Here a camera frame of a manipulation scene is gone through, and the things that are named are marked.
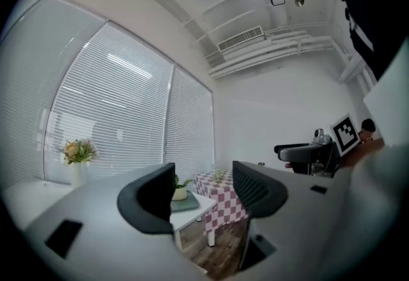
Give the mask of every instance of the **gray tray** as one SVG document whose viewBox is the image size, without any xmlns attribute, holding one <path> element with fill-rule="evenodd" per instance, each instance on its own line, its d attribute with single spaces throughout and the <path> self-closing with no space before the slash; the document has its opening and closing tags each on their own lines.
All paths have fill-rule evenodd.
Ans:
<svg viewBox="0 0 409 281">
<path fill-rule="evenodd" d="M 189 209 L 196 209 L 200 206 L 196 197 L 192 194 L 191 191 L 187 190 L 187 197 L 182 201 L 171 201 L 171 210 L 172 212 L 181 212 L 187 211 Z"/>
</svg>

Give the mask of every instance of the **black hair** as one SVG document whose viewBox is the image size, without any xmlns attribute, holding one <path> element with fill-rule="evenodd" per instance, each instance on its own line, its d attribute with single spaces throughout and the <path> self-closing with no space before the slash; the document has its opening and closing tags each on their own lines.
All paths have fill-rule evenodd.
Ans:
<svg viewBox="0 0 409 281">
<path fill-rule="evenodd" d="M 369 132 L 375 132 L 376 131 L 375 124 L 371 119 L 363 120 L 361 129 L 369 131 Z"/>
</svg>

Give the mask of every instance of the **table leg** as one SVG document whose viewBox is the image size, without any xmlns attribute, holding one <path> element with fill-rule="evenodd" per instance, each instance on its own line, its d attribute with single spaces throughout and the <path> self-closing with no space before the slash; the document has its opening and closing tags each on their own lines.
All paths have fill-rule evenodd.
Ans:
<svg viewBox="0 0 409 281">
<path fill-rule="evenodd" d="M 209 243 L 210 247 L 213 247 L 215 245 L 215 231 L 212 230 L 207 234 L 207 240 Z"/>
<path fill-rule="evenodd" d="M 181 250 L 181 241 L 180 241 L 180 232 L 179 231 L 174 232 L 174 242 L 176 243 L 176 246 Z"/>
</svg>

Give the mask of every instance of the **white vase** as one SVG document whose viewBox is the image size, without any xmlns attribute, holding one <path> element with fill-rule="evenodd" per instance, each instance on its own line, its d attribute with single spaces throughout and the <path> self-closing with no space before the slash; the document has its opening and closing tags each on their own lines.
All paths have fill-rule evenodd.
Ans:
<svg viewBox="0 0 409 281">
<path fill-rule="evenodd" d="M 87 181 L 86 163 L 72 163 L 71 166 L 72 166 L 71 187 L 75 189 L 78 188 L 79 186 L 85 185 Z"/>
<path fill-rule="evenodd" d="M 173 197 L 172 197 L 172 201 L 182 201 L 183 199 L 186 199 L 187 197 L 186 190 L 187 190 L 186 187 L 175 189 Z"/>
</svg>

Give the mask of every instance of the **potted plant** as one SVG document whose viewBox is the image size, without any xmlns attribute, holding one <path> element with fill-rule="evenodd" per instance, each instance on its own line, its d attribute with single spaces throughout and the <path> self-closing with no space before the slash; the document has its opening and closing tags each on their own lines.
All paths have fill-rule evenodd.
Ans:
<svg viewBox="0 0 409 281">
<path fill-rule="evenodd" d="M 174 175 L 174 180 L 176 181 L 176 189 L 174 191 L 172 201 L 182 201 L 187 197 L 187 189 L 186 186 L 193 182 L 192 179 L 185 180 L 182 184 L 179 184 L 179 177 L 177 174 Z"/>
<path fill-rule="evenodd" d="M 84 165 L 96 157 L 96 150 L 90 140 L 67 141 L 65 147 L 58 148 L 64 154 L 64 161 L 72 166 L 71 186 L 77 188 L 86 182 L 86 171 Z"/>
</svg>

